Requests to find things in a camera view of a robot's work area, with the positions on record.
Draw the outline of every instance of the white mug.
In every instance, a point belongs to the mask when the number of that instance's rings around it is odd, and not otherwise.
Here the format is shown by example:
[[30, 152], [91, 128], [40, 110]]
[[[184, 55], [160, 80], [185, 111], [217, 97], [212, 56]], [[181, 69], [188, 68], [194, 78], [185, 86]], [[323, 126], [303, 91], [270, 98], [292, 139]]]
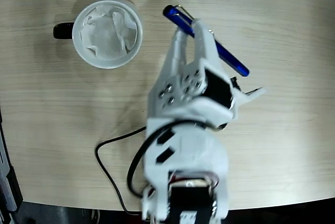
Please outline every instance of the white mug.
[[[82, 44], [80, 32], [83, 27], [84, 19], [93, 9], [100, 5], [114, 5], [123, 8], [129, 13], [129, 15], [134, 19], [137, 24], [137, 38], [135, 46], [124, 57], [114, 60], [98, 59], [92, 50], [84, 47]], [[73, 45], [79, 56], [90, 65], [102, 69], [114, 69], [128, 63], [137, 54], [143, 40], [143, 28], [141, 19], [133, 3], [126, 0], [104, 0], [92, 3], [84, 8], [79, 13], [74, 23], [57, 24], [53, 28], [53, 36], [56, 39], [72, 39]]]

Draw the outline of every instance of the wooden table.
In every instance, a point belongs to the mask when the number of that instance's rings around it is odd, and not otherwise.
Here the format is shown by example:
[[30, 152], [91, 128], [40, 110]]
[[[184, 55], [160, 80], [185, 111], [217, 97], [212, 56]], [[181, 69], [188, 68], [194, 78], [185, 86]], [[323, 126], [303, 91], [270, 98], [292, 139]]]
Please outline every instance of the wooden table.
[[[0, 0], [0, 104], [24, 200], [121, 209], [94, 147], [146, 124], [148, 91], [175, 29], [161, 15], [168, 4], [201, 17], [250, 68], [250, 77], [238, 77], [244, 91], [268, 90], [218, 134], [230, 160], [231, 208], [335, 196], [335, 0], [131, 0], [144, 41], [115, 70], [88, 65], [70, 40], [52, 36], [55, 24], [94, 1]], [[132, 210], [140, 204], [126, 174], [143, 138], [101, 150]]]

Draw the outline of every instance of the black cable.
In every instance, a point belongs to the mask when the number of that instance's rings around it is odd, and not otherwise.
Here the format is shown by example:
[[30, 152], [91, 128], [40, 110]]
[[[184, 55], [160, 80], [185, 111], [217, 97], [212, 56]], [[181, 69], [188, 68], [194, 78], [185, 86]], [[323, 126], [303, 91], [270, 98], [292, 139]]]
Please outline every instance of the black cable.
[[202, 121], [198, 121], [198, 120], [191, 120], [191, 119], [182, 119], [182, 120], [177, 120], [174, 121], [172, 123], [169, 123], [165, 126], [162, 126], [161, 128], [159, 128], [158, 130], [156, 130], [154, 133], [152, 133], [146, 140], [145, 142], [142, 144], [142, 146], [140, 147], [140, 149], [137, 151], [137, 153], [135, 154], [134, 159], [132, 160], [129, 170], [128, 170], [128, 174], [127, 174], [127, 185], [128, 185], [128, 189], [131, 191], [132, 194], [134, 194], [136, 197], [138, 198], [142, 198], [143, 195], [139, 192], [137, 192], [133, 186], [132, 186], [132, 179], [136, 170], [137, 165], [140, 163], [141, 158], [143, 157], [143, 155], [145, 154], [145, 152], [147, 151], [147, 149], [149, 148], [149, 146], [153, 143], [153, 141], [164, 131], [171, 129], [174, 126], [177, 125], [183, 125], [183, 124], [196, 124], [199, 125], [200, 127], [209, 127], [212, 129], [215, 129], [212, 125], [202, 122]]
[[114, 180], [111, 178], [111, 176], [110, 176], [110, 174], [108, 173], [107, 169], [104, 167], [103, 163], [101, 162], [101, 159], [100, 159], [100, 157], [99, 157], [99, 153], [98, 153], [98, 151], [99, 151], [99, 149], [100, 149], [101, 147], [103, 147], [103, 146], [106, 145], [106, 144], [109, 144], [109, 143], [112, 143], [112, 142], [115, 142], [115, 141], [118, 141], [118, 140], [121, 140], [121, 139], [125, 139], [125, 138], [128, 138], [128, 137], [131, 137], [131, 136], [133, 136], [133, 135], [135, 135], [135, 134], [138, 134], [138, 133], [144, 131], [145, 129], [146, 129], [146, 127], [144, 126], [144, 127], [140, 128], [140, 129], [138, 129], [138, 130], [136, 130], [136, 131], [127, 133], [127, 134], [125, 134], [125, 135], [123, 135], [123, 136], [120, 136], [120, 137], [117, 137], [117, 138], [113, 138], [113, 139], [110, 139], [110, 140], [106, 140], [106, 141], [101, 142], [100, 144], [98, 144], [98, 145], [96, 146], [96, 148], [95, 148], [95, 157], [96, 157], [96, 160], [98, 161], [100, 167], [102, 168], [102, 170], [104, 171], [104, 173], [105, 173], [106, 176], [108, 177], [108, 179], [109, 179], [109, 181], [111, 182], [111, 184], [113, 185], [113, 187], [114, 187], [114, 189], [115, 189], [115, 191], [116, 191], [116, 193], [117, 193], [117, 196], [119, 197], [120, 204], [121, 204], [123, 210], [124, 210], [127, 214], [129, 214], [129, 215], [138, 215], [138, 214], [132, 214], [132, 213], [130, 213], [130, 212], [127, 210], [127, 208], [126, 208], [126, 206], [125, 206], [125, 203], [124, 203], [124, 200], [122, 199], [120, 190], [118, 189], [118, 187], [117, 187], [117, 185], [115, 184]]

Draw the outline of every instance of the black mug handle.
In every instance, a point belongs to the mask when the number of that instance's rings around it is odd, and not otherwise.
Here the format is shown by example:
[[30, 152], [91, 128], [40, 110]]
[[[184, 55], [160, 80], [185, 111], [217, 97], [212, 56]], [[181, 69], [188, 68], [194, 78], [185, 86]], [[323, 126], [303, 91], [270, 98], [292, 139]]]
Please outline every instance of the black mug handle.
[[74, 23], [57, 24], [53, 28], [53, 37], [56, 39], [72, 39], [72, 28]]

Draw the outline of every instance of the white robotic arm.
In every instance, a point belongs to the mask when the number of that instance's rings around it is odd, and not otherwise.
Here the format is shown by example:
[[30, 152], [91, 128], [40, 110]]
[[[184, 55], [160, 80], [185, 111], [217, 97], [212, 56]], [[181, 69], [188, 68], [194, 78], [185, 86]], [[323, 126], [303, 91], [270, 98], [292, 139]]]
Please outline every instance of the white robotic arm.
[[[240, 91], [224, 71], [215, 39], [195, 19], [195, 59], [186, 64], [187, 35], [176, 30], [163, 69], [149, 93], [147, 137], [176, 120], [223, 129], [238, 107], [265, 92]], [[144, 154], [142, 218], [160, 223], [216, 223], [228, 213], [228, 159], [220, 140], [199, 124], [176, 125], [161, 133]]]

